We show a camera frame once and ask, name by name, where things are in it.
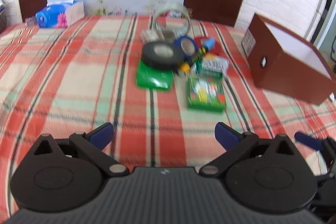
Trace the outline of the blue pink tissue pack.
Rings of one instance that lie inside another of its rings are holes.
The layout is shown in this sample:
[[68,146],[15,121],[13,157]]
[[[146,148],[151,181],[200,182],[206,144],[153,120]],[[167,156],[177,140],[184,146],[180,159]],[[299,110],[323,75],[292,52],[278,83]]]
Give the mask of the blue pink tissue pack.
[[47,5],[35,14],[35,19],[40,28],[67,28],[84,16],[84,3],[73,0]]

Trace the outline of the blue capped black marker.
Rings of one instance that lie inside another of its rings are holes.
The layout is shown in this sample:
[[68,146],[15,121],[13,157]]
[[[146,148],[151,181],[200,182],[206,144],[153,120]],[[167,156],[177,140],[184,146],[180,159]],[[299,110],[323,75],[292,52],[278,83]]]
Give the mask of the blue capped black marker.
[[215,39],[208,38],[201,44],[201,47],[198,49],[197,53],[192,55],[187,61],[188,65],[193,65],[194,63],[201,60],[210,50],[212,50],[215,46]]

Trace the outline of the small clear plastic packet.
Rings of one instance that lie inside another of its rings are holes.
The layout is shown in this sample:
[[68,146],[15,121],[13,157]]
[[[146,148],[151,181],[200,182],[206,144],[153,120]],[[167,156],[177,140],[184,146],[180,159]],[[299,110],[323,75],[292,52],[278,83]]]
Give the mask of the small clear plastic packet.
[[140,37],[143,41],[143,43],[149,43],[159,40],[159,36],[155,30],[147,29],[142,30]]

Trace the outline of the brown cardboard shoe box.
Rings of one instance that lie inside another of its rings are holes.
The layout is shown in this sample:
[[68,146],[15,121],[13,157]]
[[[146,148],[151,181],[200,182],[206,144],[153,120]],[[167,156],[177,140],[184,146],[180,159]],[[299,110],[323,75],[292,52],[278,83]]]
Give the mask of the brown cardboard shoe box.
[[255,86],[314,105],[335,93],[335,75],[316,47],[255,14],[241,41]]

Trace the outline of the green packet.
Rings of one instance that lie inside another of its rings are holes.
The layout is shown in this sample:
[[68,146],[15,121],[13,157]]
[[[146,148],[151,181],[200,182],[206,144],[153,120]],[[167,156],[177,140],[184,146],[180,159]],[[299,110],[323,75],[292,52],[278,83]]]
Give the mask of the green packet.
[[173,85],[173,78],[172,71],[160,71],[140,61],[135,83],[139,88],[168,91]]

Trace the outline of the clear packing tape roll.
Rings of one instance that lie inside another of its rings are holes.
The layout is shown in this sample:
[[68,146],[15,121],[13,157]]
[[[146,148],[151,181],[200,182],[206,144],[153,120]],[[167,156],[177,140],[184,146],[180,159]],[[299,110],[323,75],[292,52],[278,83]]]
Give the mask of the clear packing tape roll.
[[188,9],[178,2],[165,2],[157,9],[153,19],[153,30],[158,35],[172,33],[175,38],[185,36],[191,29]]

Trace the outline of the black electrical tape roll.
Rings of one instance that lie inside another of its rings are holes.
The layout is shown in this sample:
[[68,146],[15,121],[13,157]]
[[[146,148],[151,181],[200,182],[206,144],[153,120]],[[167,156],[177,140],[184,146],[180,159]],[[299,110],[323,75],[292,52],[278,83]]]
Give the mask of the black electrical tape roll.
[[183,64],[184,59],[183,50],[169,42],[149,42],[142,48],[141,61],[160,71],[176,71]]

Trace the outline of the green white small box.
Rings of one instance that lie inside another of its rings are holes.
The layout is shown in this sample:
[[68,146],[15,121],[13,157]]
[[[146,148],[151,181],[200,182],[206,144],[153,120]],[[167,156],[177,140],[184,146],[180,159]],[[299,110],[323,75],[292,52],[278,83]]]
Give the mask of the green white small box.
[[229,62],[224,57],[208,53],[195,64],[195,73],[197,75],[222,79],[227,74]]

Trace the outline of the green colourful card box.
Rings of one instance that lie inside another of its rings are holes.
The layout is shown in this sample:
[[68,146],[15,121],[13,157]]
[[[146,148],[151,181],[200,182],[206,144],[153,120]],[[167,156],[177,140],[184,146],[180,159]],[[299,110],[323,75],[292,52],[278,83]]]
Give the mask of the green colourful card box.
[[216,113],[224,112],[227,104],[220,80],[189,75],[186,88],[187,107]]

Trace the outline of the red electrical tape roll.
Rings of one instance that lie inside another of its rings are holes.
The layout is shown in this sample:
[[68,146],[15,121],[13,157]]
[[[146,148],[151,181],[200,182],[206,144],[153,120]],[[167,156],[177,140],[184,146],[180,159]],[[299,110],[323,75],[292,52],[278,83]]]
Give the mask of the red electrical tape roll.
[[[197,46],[200,48],[203,46],[204,42],[206,40],[208,40],[209,37],[207,36],[196,36],[194,38],[195,43],[197,44]],[[222,52],[222,48],[221,45],[219,44],[219,42],[217,40],[215,40],[215,45],[214,47],[209,51],[209,53],[215,54],[215,55],[220,55]]]

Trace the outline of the blue electrical tape roll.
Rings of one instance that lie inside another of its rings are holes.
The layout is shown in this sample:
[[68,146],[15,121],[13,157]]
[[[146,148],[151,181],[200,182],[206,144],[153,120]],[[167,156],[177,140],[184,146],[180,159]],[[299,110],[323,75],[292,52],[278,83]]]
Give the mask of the blue electrical tape roll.
[[189,59],[198,51],[198,45],[189,36],[181,36],[175,39],[173,44],[181,48],[181,50],[183,50],[185,59]]

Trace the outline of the yellow small object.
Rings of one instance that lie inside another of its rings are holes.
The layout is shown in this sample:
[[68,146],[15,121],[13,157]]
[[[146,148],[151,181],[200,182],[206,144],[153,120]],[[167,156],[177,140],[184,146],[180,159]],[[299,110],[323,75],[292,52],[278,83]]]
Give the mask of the yellow small object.
[[188,63],[183,63],[178,69],[178,74],[180,76],[185,76],[190,73],[190,70],[191,70],[190,65]]

